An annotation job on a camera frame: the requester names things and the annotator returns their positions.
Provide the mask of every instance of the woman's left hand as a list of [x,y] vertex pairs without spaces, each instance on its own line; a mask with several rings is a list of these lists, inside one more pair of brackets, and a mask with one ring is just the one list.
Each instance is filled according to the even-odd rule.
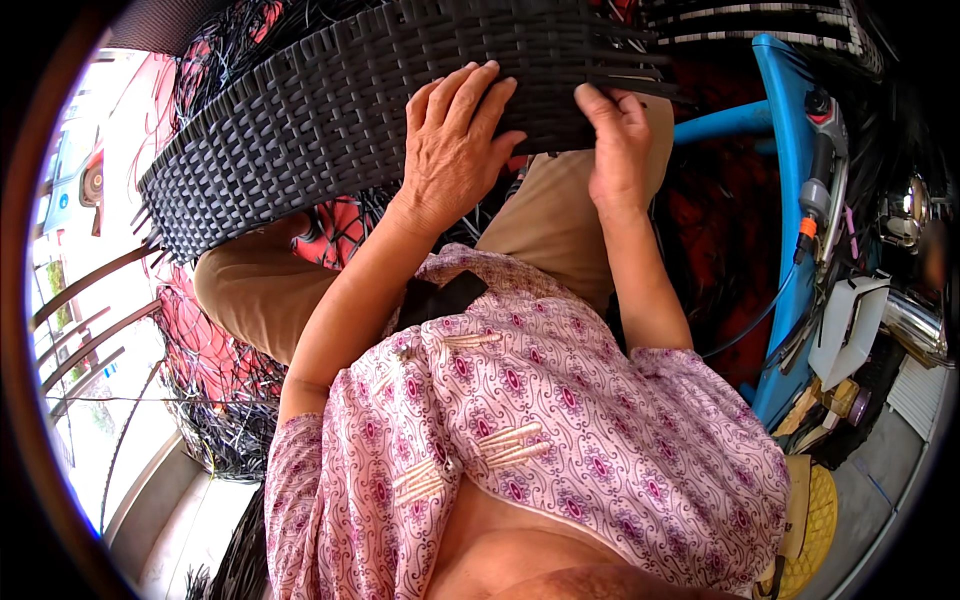
[[516,131],[492,139],[516,90],[509,77],[480,103],[499,70],[494,60],[472,62],[425,85],[407,104],[403,186],[388,213],[412,233],[436,239],[470,212],[493,188],[514,146],[526,139]]

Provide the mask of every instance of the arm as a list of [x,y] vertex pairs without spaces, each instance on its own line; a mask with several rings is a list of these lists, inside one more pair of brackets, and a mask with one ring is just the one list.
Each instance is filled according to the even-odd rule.
[[513,78],[494,85],[477,108],[498,70],[492,61],[472,63],[410,100],[403,186],[303,328],[280,393],[278,425],[324,410],[337,373],[377,342],[434,242],[483,199],[526,137],[506,132],[492,139],[516,89]]
[[617,104],[584,84],[575,98],[597,133],[589,193],[600,215],[627,350],[693,348],[643,198],[650,153],[646,112],[631,92],[615,89],[611,95]]

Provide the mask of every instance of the paisley pattern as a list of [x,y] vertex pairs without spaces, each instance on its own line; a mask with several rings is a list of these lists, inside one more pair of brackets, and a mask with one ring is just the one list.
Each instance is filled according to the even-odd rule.
[[682,586],[746,592],[780,544],[789,477],[693,351],[616,349],[599,316],[508,256],[451,245],[418,277],[490,289],[340,372],[267,474],[279,598],[421,598],[461,477]]

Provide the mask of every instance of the plastic rattan strip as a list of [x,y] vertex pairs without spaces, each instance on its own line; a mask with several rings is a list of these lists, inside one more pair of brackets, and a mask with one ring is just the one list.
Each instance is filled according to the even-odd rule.
[[139,183],[151,243],[182,264],[265,223],[403,175],[404,107],[471,60],[516,77],[500,130],[518,154],[583,149],[583,82],[671,97],[666,58],[618,49],[651,36],[578,0],[400,0],[276,53],[214,99]]

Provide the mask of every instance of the leg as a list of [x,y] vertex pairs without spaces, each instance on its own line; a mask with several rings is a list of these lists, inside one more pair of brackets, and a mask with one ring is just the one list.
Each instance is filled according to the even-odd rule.
[[[637,94],[647,107],[653,146],[644,200],[663,183],[673,149],[673,108],[668,100]],[[613,277],[596,208],[587,192],[593,150],[537,155],[523,184],[484,231],[477,250],[500,252],[556,278],[604,315]]]
[[230,335],[289,365],[300,334],[337,272],[290,252],[307,231],[296,215],[252,231],[200,258],[197,301]]

